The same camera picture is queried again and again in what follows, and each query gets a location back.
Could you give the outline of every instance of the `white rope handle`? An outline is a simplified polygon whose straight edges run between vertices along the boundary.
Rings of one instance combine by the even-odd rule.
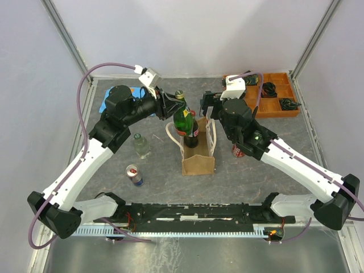
[[[170,122],[169,124],[167,124],[166,125],[166,132],[167,132],[167,135],[169,136],[169,138],[170,139],[172,139],[172,141],[174,142],[174,143],[176,143],[179,147],[180,147],[180,149],[181,149],[181,152],[182,153],[184,153],[184,149],[183,149],[183,146],[181,145],[181,143],[179,143],[173,136],[172,136],[172,134],[170,133],[170,131],[169,131],[169,127],[170,127],[170,125],[174,125],[174,123],[173,122]]]
[[[211,147],[211,156],[213,156],[214,151],[215,151],[215,147],[216,147],[216,126],[215,126],[215,120],[214,119],[209,119],[209,122],[206,124],[206,129],[209,129],[210,123],[212,124],[212,133],[213,133],[213,137],[214,139],[212,140],[211,136],[210,136],[210,141],[212,142],[212,147]]]

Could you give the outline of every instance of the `gray table surface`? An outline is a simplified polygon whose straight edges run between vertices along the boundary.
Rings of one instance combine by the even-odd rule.
[[[99,120],[98,112],[105,91],[111,86],[124,84],[140,86],[137,79],[99,80],[94,97],[88,131]],[[168,93],[182,89],[191,109],[198,112],[199,99],[206,90],[220,92],[220,78],[171,78],[163,79],[159,85]],[[129,139],[119,151],[95,173],[80,193],[78,200],[93,198],[99,192],[112,191],[127,202],[160,203],[235,203],[262,202],[271,192],[286,195],[306,194],[308,191],[280,170],[247,156],[235,158],[232,144],[217,122],[217,146],[214,153],[216,170],[214,175],[183,176],[179,148],[165,131],[168,122],[149,117],[132,126],[132,136],[141,133],[151,146],[152,154],[140,159]],[[309,134],[303,116],[295,118],[259,119],[259,123],[277,133],[296,151],[315,160]],[[135,187],[125,176],[125,168],[136,164],[143,174],[144,185]]]

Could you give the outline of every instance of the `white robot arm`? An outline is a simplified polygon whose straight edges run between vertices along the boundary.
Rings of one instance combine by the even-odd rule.
[[[160,119],[166,119],[183,106],[183,102],[176,100],[173,95],[165,94],[156,86],[159,75],[152,69],[141,73],[139,79],[148,90],[146,95],[135,100],[128,87],[113,88],[105,101],[106,110],[89,134],[87,154],[82,157],[81,150],[64,173],[43,193],[32,192],[28,197],[33,212],[37,213],[42,204],[53,196],[40,213],[39,219],[60,238],[69,237],[85,222],[111,217],[119,206],[125,205],[121,198],[112,193],[82,202],[76,202],[76,198],[96,170],[129,137],[128,126],[152,113]],[[244,84],[230,82],[228,86],[226,93],[205,92],[201,100],[204,114],[208,106],[213,106],[211,118],[220,120],[227,138],[247,156],[280,169],[312,192],[311,195],[302,196],[276,195],[271,210],[280,217],[314,215],[325,226],[340,230],[355,201],[338,185],[344,185],[357,196],[359,179],[353,175],[342,177],[330,172],[296,152],[255,120],[256,111],[252,113],[245,101],[239,99],[245,91]],[[54,192],[58,183],[76,164],[79,166],[62,187]]]

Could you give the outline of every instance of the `red can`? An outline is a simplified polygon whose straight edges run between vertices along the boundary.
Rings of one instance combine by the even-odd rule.
[[[236,144],[233,146],[233,155],[237,158],[242,158],[245,154],[237,147]]]

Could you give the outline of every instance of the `paper bag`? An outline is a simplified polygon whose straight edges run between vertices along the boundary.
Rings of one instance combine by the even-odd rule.
[[[166,125],[167,135],[175,142],[181,151],[183,175],[208,175],[215,173],[215,158],[213,156],[216,146],[216,127],[213,119],[203,117],[197,121],[198,145],[189,148],[184,144],[183,136],[177,141],[170,133],[169,127],[174,128],[174,123]]]

